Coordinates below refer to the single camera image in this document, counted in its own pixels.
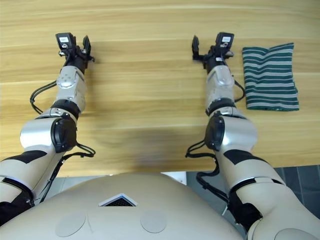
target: silver arm segment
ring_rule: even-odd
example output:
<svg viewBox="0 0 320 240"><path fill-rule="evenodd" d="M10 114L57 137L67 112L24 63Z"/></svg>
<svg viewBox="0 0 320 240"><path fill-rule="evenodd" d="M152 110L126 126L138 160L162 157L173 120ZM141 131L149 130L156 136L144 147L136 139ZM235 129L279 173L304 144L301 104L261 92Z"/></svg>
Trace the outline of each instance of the silver arm segment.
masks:
<svg viewBox="0 0 320 240"><path fill-rule="evenodd" d="M217 65L208 73L205 143L214 150L225 179L228 209L246 228L248 240L320 239L320 220L265 160L251 154L257 129L235 106L225 106L223 99L234 102L233 78L226 68Z"/></svg>
<svg viewBox="0 0 320 240"><path fill-rule="evenodd" d="M73 38L70 33L59 34ZM70 55L56 80L58 91L52 107L27 122L21 130L24 152L0 162L0 203L21 209L12 211L12 217L34 206L57 166L63 163L64 154L77 144L77 119L85 109L87 89L84 72L91 56L90 51L87 55L78 55L74 51L80 48L74 48L74 44L75 41L70 45L72 49L67 53Z"/></svg>

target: gray floor tile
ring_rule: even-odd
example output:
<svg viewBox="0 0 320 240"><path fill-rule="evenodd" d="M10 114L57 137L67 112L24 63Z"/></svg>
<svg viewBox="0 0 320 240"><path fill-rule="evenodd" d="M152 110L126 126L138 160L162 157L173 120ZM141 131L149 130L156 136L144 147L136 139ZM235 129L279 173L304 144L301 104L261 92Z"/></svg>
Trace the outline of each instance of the gray floor tile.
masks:
<svg viewBox="0 0 320 240"><path fill-rule="evenodd" d="M274 170L275 170L276 173L280 176L280 178L282 178L282 180L283 180L284 182L286 182L283 167L277 167L277 168L275 168Z"/></svg>
<svg viewBox="0 0 320 240"><path fill-rule="evenodd" d="M301 193L298 170L296 166L283 168L285 183L294 193Z"/></svg>
<svg viewBox="0 0 320 240"><path fill-rule="evenodd" d="M320 191L318 166L299 166L297 169L303 193Z"/></svg>
<svg viewBox="0 0 320 240"><path fill-rule="evenodd" d="M320 219L320 192L309 192L303 194L305 207Z"/></svg>
<svg viewBox="0 0 320 240"><path fill-rule="evenodd" d="M304 204L304 200L302 198L302 194L301 193L295 193L296 197L299 199L299 201Z"/></svg>

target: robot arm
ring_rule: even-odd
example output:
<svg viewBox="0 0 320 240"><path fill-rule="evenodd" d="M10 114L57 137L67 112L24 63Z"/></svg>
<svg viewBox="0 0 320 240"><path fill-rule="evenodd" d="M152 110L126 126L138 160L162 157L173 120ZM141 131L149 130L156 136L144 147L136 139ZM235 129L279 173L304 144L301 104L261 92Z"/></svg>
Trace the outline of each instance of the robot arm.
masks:
<svg viewBox="0 0 320 240"><path fill-rule="evenodd" d="M312 215L263 159L251 154L257 129L235 106L234 79L224 60L233 56L234 35L221 32L208 54L193 59L207 70L204 142L216 155L228 191L228 209L247 231L248 240L320 239L320 220Z"/></svg>
<svg viewBox="0 0 320 240"><path fill-rule="evenodd" d="M84 73L94 59L87 36L83 49L71 33L56 38L59 54L66 58L56 80L56 100L22 128L24 152L0 162L0 225L35 205L65 161L64 154L77 145L77 120L85 109Z"/></svg>

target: floor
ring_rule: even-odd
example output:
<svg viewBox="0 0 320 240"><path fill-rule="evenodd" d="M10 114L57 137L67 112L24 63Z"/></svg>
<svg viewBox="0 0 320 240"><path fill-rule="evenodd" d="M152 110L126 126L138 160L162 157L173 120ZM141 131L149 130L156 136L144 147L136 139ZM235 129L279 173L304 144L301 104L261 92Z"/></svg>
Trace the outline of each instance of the floor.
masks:
<svg viewBox="0 0 320 240"><path fill-rule="evenodd" d="M275 168L276 172L290 187L297 198L320 219L320 165L313 166L299 166L299 167L280 167ZM208 202L208 204L218 213L223 214L226 208L226 203L212 195L209 191L204 190L196 181L197 172L163 172L177 181L188 185L192 190ZM85 176L85 177L57 177L47 195L50 198L74 185L84 181L98 178L99 176ZM208 181L213 186L224 189L224 183L221 175L215 177L207 177ZM233 224L237 230L245 236L245 232L241 226L236 225L233 216L229 211L224 213L224 217Z"/></svg>

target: folded cloth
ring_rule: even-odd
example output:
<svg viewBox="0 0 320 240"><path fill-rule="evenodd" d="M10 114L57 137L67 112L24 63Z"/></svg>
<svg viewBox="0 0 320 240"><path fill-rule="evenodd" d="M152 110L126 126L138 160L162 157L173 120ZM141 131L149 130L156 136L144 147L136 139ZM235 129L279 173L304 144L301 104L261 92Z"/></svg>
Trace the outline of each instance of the folded cloth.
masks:
<svg viewBox="0 0 320 240"><path fill-rule="evenodd" d="M247 109L299 110L292 74L294 44L242 49Z"/></svg>

